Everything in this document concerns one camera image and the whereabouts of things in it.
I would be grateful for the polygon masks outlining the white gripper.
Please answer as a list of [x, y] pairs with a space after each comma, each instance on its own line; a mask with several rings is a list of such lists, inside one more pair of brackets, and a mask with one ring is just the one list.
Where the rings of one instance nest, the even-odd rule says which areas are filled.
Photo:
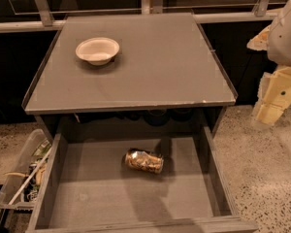
[[253, 118], [264, 125], [274, 125], [291, 105], [291, 0], [277, 17], [249, 40], [250, 50], [267, 50], [268, 58], [277, 63], [271, 74], [265, 72], [258, 88]]

